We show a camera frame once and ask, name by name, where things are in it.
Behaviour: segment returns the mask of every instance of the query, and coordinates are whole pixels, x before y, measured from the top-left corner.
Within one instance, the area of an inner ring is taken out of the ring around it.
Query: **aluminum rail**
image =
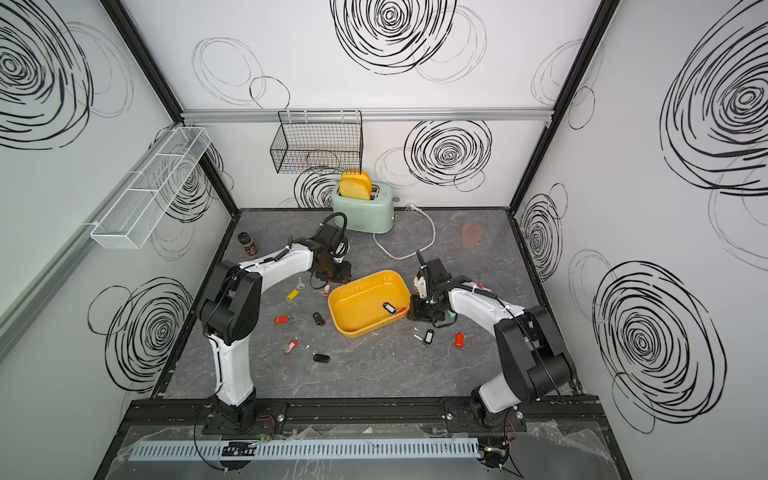
[[[489,107],[489,108],[312,108],[312,109],[256,109],[232,108],[226,110],[185,110],[181,117],[186,124],[227,124],[266,122],[279,123],[279,112],[285,121],[290,115],[292,123],[341,123],[353,121],[359,111],[364,121],[430,121],[430,120],[529,120],[550,121],[554,111],[550,107]]]
[[[131,172],[140,171],[154,157],[157,150],[165,144],[172,130],[166,130],[152,144],[152,147],[142,155]],[[11,352],[11,349],[24,335],[29,326],[53,299],[64,282],[77,269],[78,265],[96,245],[91,239],[94,222],[101,218],[118,200],[125,189],[134,180],[136,174],[128,173],[115,186],[109,195],[99,204],[85,223],[79,225],[65,245],[43,267],[41,272],[27,285],[21,295],[11,306],[0,315],[0,362]]]

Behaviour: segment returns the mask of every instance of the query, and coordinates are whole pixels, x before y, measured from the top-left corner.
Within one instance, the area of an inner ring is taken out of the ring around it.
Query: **white wire basket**
[[[91,238],[104,248],[141,248],[209,145],[204,128],[174,129],[91,231]]]

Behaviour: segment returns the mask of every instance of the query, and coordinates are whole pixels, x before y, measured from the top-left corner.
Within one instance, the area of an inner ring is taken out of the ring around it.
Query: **white power cord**
[[[407,210],[414,210],[414,211],[417,211],[417,212],[421,213],[422,215],[427,217],[427,220],[429,220],[429,222],[432,224],[432,241],[429,242],[429,245],[427,245],[426,247],[419,248],[419,252],[423,252],[424,250],[430,248],[435,243],[435,238],[437,237],[437,233],[435,232],[435,222],[432,221],[432,218],[430,218],[429,215],[427,215],[424,212],[424,210],[418,208],[416,205],[414,205],[414,204],[406,204],[406,207],[407,207]],[[380,249],[384,250],[384,253],[389,255],[389,257],[394,259],[394,260],[405,260],[406,258],[410,258],[410,257],[413,257],[414,255],[416,255],[416,252],[413,252],[413,253],[411,253],[409,255],[405,255],[404,257],[395,257],[390,252],[386,251],[386,248],[382,247],[382,244],[379,243],[379,241],[376,239],[376,234],[375,233],[373,234],[373,242],[376,243],[376,245],[378,245]]]

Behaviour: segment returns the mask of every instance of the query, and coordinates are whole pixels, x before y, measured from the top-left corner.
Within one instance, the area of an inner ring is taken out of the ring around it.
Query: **bread slice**
[[[341,174],[341,178],[354,178],[356,180],[360,180],[368,186],[369,193],[371,190],[373,190],[371,177],[366,172],[360,170],[344,170],[344,172]]]
[[[342,197],[370,200],[371,187],[357,178],[343,177],[339,181],[339,194],[341,194]]]

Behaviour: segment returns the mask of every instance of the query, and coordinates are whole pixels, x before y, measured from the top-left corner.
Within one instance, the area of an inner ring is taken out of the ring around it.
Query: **black wire basket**
[[[281,111],[278,116],[280,128],[270,147],[278,174],[300,174],[312,167],[362,170],[359,111]]]

